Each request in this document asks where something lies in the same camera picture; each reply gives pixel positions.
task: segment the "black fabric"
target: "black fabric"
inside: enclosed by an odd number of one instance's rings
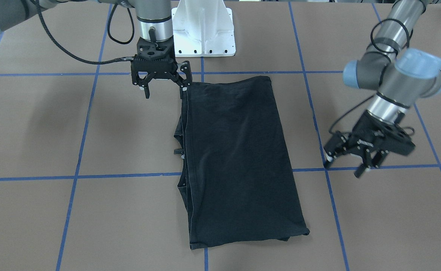
[[[181,111],[191,249],[309,234],[269,77],[195,82]]]

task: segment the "white bracket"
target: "white bracket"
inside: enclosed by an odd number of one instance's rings
[[[172,9],[175,56],[233,56],[232,10],[222,0],[181,0]]]

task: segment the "folded garment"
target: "folded garment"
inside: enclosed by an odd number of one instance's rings
[[[193,83],[174,137],[191,249],[309,234],[269,77]]]

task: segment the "grid floor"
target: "grid floor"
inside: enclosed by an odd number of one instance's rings
[[[342,69],[391,5],[226,5],[237,54],[189,59],[194,80],[271,77],[312,233],[190,251],[172,154],[176,86],[153,82],[146,100],[128,65],[76,62],[34,18],[0,36],[0,270],[441,270],[441,94],[403,120],[417,129],[411,156],[392,155],[360,180],[355,158],[322,168],[329,125],[370,95],[345,87]],[[131,55],[134,44],[106,38],[111,8],[69,3],[45,18],[82,57]],[[117,38],[129,33],[125,20],[114,17]],[[441,57],[441,5],[422,15],[412,46]]]

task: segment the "folded black cloth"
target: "folded black cloth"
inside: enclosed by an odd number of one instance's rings
[[[191,249],[309,234],[269,77],[193,83],[174,137]]]

